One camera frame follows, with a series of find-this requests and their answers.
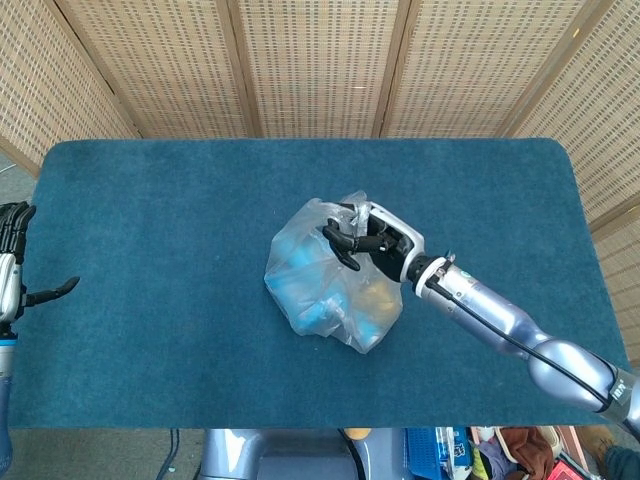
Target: floor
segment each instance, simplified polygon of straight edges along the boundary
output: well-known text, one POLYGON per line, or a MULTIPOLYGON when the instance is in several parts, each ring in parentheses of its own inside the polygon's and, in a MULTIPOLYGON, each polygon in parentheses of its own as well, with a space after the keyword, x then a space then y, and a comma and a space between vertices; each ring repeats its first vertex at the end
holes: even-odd
MULTIPOLYGON (((35 180, 0 154, 0 204, 30 200, 34 188, 35 180)), ((622 429, 611 430, 620 445, 640 451, 622 429)), ((6 480, 154 479, 170 446, 168 430, 13 430, 11 437, 14 460, 6 480)), ((191 480, 202 443, 202 430, 181 430, 175 470, 165 478, 191 480)))

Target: blue tabletop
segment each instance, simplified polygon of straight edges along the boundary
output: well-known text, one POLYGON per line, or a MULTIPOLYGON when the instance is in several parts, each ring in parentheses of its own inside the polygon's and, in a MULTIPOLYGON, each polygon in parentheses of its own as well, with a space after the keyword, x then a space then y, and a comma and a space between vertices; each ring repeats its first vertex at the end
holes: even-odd
POLYGON ((526 366, 409 288, 361 355, 299 337, 267 292, 273 235, 356 190, 546 331, 626 365, 560 145, 525 140, 80 141, 49 152, 25 283, 82 280, 18 322, 18 427, 571 424, 526 366))

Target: plastic bag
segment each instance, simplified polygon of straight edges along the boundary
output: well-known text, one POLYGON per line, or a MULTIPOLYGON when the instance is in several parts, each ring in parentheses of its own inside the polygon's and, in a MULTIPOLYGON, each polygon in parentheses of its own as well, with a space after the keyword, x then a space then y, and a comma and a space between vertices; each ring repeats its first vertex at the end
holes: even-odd
POLYGON ((340 230, 366 235, 370 204, 364 192, 341 200, 354 211, 314 198, 307 202, 271 242, 264 281, 299 335, 332 335, 360 353, 373 348, 402 311, 400 284, 388 279, 366 253, 354 258, 355 272, 331 251, 321 228, 329 218, 340 230))

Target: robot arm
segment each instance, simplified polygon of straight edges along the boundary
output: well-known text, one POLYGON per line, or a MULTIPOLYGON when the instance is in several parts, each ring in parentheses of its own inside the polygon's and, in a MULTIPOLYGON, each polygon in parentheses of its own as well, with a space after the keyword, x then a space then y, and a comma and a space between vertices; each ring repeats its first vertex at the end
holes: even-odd
POLYGON ((346 235, 335 222, 323 234, 347 267, 359 269, 351 253, 369 253, 390 279, 411 283, 418 297, 491 348, 524 360, 548 395, 598 413, 640 441, 640 378, 543 332, 526 312, 455 266, 453 255, 427 256, 422 235, 381 206, 371 204, 366 237, 346 235))
POLYGON ((66 295, 80 280, 70 278, 54 290, 28 294, 22 284, 22 263, 29 221, 36 207, 22 203, 0 205, 0 477, 11 465, 12 448, 7 426, 9 391, 11 387, 13 349, 18 336, 11 325, 26 307, 66 295))

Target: woven screen panel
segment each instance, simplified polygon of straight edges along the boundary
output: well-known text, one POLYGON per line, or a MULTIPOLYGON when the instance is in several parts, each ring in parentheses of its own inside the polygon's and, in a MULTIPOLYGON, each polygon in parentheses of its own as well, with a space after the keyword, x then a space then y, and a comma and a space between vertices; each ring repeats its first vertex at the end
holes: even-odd
POLYGON ((0 136, 36 165, 62 140, 138 136, 42 0, 0 0, 0 136))
POLYGON ((58 3, 145 136, 247 135, 214 0, 58 3))
POLYGON ((397 3, 240 1, 266 136, 371 136, 397 3))
POLYGON ((595 244, 627 355, 640 364, 640 219, 595 244))
POLYGON ((518 136, 548 136, 573 161, 591 221, 640 191, 640 2, 619 0, 518 136))
POLYGON ((424 0, 386 135, 495 136, 583 3, 424 0))

